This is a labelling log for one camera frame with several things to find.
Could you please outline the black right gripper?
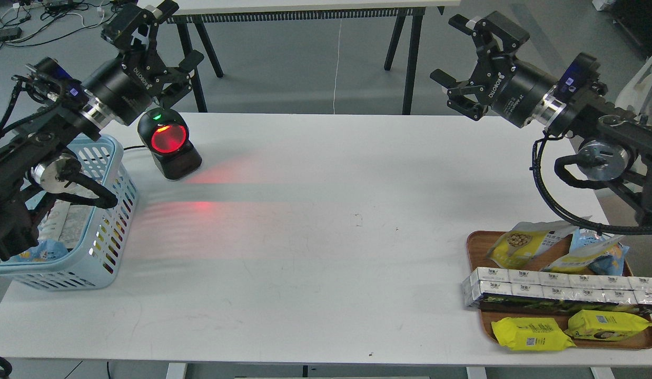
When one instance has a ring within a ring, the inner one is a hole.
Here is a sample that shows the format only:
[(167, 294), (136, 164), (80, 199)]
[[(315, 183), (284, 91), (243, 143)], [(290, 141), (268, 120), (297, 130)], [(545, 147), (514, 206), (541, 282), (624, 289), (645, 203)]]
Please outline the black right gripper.
[(449, 108), (476, 122), (490, 108), (516, 127), (524, 127), (557, 81), (516, 57), (530, 38), (528, 31), (498, 11), (474, 19), (457, 14), (449, 19), (449, 25), (470, 36), (476, 47), (476, 67), (470, 80), (458, 82), (441, 69), (430, 74), (430, 79), (446, 89)]

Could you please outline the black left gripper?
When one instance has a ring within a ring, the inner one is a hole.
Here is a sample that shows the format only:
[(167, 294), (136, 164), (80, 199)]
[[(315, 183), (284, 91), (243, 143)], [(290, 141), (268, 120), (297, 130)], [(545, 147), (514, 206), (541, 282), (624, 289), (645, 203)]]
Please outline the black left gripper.
[(193, 89), (194, 71), (204, 55), (191, 51), (179, 65), (167, 67), (156, 51), (159, 25), (177, 10), (174, 1), (144, 8), (130, 3), (103, 26), (102, 39), (120, 52), (83, 80), (83, 87), (117, 122), (134, 122), (154, 97), (161, 108), (172, 108)]

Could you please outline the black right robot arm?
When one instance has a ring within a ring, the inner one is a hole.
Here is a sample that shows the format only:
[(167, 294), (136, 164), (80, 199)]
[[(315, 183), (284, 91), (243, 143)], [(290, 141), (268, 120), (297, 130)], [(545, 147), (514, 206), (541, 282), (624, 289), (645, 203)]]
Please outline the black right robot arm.
[[(447, 105), (478, 121), (488, 110), (516, 127), (543, 125), (533, 144), (531, 174), (540, 196), (563, 221), (617, 235), (652, 235), (652, 126), (644, 117), (605, 100), (597, 60), (577, 55), (560, 79), (517, 58), (530, 34), (500, 12), (483, 18), (454, 15), (449, 24), (468, 35), (476, 48), (476, 66), (459, 81), (435, 69), (430, 78), (447, 92)], [(571, 213), (555, 201), (542, 178), (547, 142), (581, 137), (576, 154), (557, 158), (555, 175), (574, 188), (608, 188), (636, 211), (636, 226), (603, 225)]]

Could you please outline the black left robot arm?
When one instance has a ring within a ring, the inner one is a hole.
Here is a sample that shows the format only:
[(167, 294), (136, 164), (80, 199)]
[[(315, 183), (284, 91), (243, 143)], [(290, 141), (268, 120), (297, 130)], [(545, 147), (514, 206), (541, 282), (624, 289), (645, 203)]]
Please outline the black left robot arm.
[(102, 29), (117, 56), (86, 80), (73, 79), (52, 58), (15, 75), (0, 122), (0, 260), (38, 245), (38, 225), (56, 201), (109, 209), (117, 197), (83, 174), (68, 145), (84, 134), (93, 141), (111, 121), (131, 125), (152, 104), (170, 108), (191, 91), (203, 60), (189, 52), (168, 67), (156, 48), (157, 30), (177, 12), (174, 1), (128, 4)]

